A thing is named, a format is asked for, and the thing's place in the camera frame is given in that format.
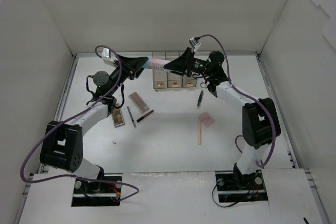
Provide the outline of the pink-brown eyeshadow palette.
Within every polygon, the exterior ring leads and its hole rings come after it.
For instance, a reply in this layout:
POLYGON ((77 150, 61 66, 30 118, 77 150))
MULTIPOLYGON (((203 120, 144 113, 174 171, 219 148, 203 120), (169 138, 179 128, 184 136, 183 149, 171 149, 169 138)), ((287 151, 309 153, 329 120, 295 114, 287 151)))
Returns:
POLYGON ((139 96, 137 92, 130 94, 128 98, 134 104, 134 106, 139 110, 140 113, 144 113, 149 110, 148 105, 144 102, 144 100, 139 96))

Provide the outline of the brown eyeshadow palette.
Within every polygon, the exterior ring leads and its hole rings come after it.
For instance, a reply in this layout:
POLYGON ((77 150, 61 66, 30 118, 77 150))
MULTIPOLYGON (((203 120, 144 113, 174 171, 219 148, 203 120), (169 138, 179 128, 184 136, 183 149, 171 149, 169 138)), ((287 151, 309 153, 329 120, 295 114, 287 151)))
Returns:
POLYGON ((113 108, 111 112, 111 118, 112 118, 114 127, 120 127, 120 126, 125 125, 123 115, 122 115, 121 109, 119 108, 118 103, 115 105, 115 107, 113 108))

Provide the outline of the pink square compact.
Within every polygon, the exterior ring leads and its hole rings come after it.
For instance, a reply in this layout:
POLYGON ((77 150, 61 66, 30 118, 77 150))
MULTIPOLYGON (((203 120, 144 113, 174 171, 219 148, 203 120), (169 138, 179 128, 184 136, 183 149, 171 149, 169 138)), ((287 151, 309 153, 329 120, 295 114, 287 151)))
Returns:
POLYGON ((215 119, 208 112, 201 113, 198 118, 206 127, 210 127, 215 123, 215 119))

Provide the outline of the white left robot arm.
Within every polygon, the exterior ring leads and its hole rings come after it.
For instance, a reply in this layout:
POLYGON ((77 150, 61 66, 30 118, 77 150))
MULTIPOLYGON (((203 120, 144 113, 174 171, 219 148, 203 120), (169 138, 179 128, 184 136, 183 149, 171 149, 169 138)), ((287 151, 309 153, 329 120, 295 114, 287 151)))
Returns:
POLYGON ((96 85, 85 113, 76 115, 69 121, 51 121, 47 125, 45 139, 40 151, 40 162, 67 171, 69 176, 87 178, 86 186, 92 192, 99 192, 105 186, 103 168, 83 156, 83 137, 98 122, 109 117, 116 107, 113 96, 123 88, 126 79, 134 80, 144 70, 148 57, 129 58, 117 56, 112 61, 112 73, 98 71, 89 78, 96 85))

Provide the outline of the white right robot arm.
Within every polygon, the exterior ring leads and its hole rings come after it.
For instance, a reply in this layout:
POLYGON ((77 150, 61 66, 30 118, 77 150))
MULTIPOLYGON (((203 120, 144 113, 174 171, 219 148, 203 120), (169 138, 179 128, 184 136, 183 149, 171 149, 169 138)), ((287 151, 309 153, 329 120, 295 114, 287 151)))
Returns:
POLYGON ((222 99, 242 114, 242 135, 246 142, 243 152, 233 168, 232 181, 238 188, 245 188, 251 177, 269 161, 263 159, 266 149, 272 152, 281 128, 275 104, 271 98, 256 98, 237 88, 223 69, 227 56, 220 51, 212 51, 206 60, 197 59, 191 48, 181 56, 166 63, 168 72, 189 76, 198 74, 205 80, 207 90, 222 99))

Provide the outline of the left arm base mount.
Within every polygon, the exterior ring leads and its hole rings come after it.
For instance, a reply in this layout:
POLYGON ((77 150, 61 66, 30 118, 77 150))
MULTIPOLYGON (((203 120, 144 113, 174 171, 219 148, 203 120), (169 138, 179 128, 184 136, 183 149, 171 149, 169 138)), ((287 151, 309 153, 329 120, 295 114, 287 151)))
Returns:
POLYGON ((108 183, 88 182, 76 179, 72 195, 72 207, 107 207, 119 206, 121 186, 111 181, 122 181, 122 176, 110 174, 104 176, 108 183))

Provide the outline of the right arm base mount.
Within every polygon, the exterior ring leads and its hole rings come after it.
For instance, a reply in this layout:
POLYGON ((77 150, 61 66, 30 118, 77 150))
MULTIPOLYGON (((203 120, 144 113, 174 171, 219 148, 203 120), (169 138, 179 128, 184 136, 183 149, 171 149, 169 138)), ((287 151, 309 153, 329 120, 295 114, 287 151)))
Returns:
POLYGON ((216 173, 215 178, 211 196, 213 202, 222 208, 245 202, 268 201, 261 172, 248 175, 242 182, 233 173, 216 173))

